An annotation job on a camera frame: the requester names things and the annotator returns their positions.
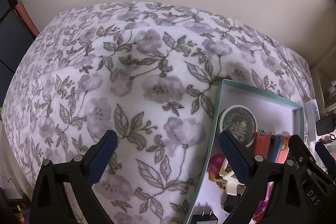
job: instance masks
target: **white power bank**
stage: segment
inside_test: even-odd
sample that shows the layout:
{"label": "white power bank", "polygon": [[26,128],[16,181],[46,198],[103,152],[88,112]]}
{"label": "white power bank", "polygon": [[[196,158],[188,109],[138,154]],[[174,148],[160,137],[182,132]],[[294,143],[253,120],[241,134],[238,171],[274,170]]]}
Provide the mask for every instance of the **white power bank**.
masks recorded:
{"label": "white power bank", "polygon": [[309,142],[315,142],[318,138],[316,132],[316,122],[320,119],[319,108],[317,106],[316,99],[312,99],[304,103],[303,107],[306,113]]}

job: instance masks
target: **floral blanket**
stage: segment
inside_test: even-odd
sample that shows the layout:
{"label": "floral blanket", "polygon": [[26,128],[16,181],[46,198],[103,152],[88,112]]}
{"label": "floral blanket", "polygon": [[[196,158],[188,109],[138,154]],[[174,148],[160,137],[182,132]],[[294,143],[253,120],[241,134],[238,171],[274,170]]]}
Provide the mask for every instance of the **floral blanket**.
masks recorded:
{"label": "floral blanket", "polygon": [[72,9],[21,61],[4,126],[32,185],[43,159],[70,161],[115,130],[118,147],[93,186],[108,215],[117,224],[182,223],[224,78],[300,105],[315,97],[302,57],[236,20],[162,3]]}

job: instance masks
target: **cable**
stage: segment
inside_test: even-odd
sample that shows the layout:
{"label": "cable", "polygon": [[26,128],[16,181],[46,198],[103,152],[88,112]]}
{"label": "cable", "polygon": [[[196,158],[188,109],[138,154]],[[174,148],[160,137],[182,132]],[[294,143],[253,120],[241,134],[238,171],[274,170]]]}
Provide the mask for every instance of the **cable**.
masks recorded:
{"label": "cable", "polygon": [[0,177],[2,177],[3,179],[5,179],[8,183],[9,183],[10,181],[12,181],[13,184],[14,184],[14,186],[15,186],[15,188],[16,188],[16,190],[17,190],[17,192],[19,193],[19,195],[20,195],[21,198],[22,198],[22,195],[21,195],[21,193],[19,192],[19,190],[17,189],[16,184],[15,184],[15,182],[12,180],[12,178],[7,179],[6,177],[4,177],[4,176],[1,175],[1,174],[0,174]]}
{"label": "cable", "polygon": [[5,65],[5,67],[7,68],[7,69],[9,69],[11,72],[13,72],[13,73],[15,73],[10,67],[8,67],[1,59],[0,59],[0,62],[2,63],[2,64],[4,64]]}

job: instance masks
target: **power adapter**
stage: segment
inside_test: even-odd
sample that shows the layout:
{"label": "power adapter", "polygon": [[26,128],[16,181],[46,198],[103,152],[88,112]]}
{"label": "power adapter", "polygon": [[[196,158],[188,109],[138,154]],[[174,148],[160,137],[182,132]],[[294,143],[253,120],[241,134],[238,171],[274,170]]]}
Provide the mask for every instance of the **power adapter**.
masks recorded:
{"label": "power adapter", "polygon": [[210,211],[208,215],[202,211],[201,215],[193,215],[190,224],[217,224],[218,218]]}
{"label": "power adapter", "polygon": [[231,213],[233,209],[235,208],[236,204],[240,200],[241,195],[227,195],[226,201],[224,203],[223,209],[224,211]]}
{"label": "power adapter", "polygon": [[336,128],[336,115],[325,117],[316,122],[316,132],[318,136],[332,133]]}

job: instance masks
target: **cardboard box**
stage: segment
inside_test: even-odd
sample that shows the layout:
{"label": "cardboard box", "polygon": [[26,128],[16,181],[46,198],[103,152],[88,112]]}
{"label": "cardboard box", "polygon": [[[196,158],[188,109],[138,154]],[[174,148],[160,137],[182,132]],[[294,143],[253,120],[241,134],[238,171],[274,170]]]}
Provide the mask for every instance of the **cardboard box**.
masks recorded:
{"label": "cardboard box", "polygon": [[277,94],[253,86],[232,80],[223,80],[217,91],[205,165],[195,190],[194,200],[191,203],[194,208],[193,213],[188,212],[184,224],[189,222],[191,215],[200,213],[201,208],[204,209],[207,206],[218,217],[218,223],[222,223],[227,218],[226,212],[222,209],[226,193],[220,190],[216,183],[208,180],[207,166],[212,155],[221,153],[216,134],[217,120],[220,114],[232,105],[243,105],[249,108],[255,115],[258,126],[264,130],[272,131],[275,134],[298,134],[303,140],[302,106]]}

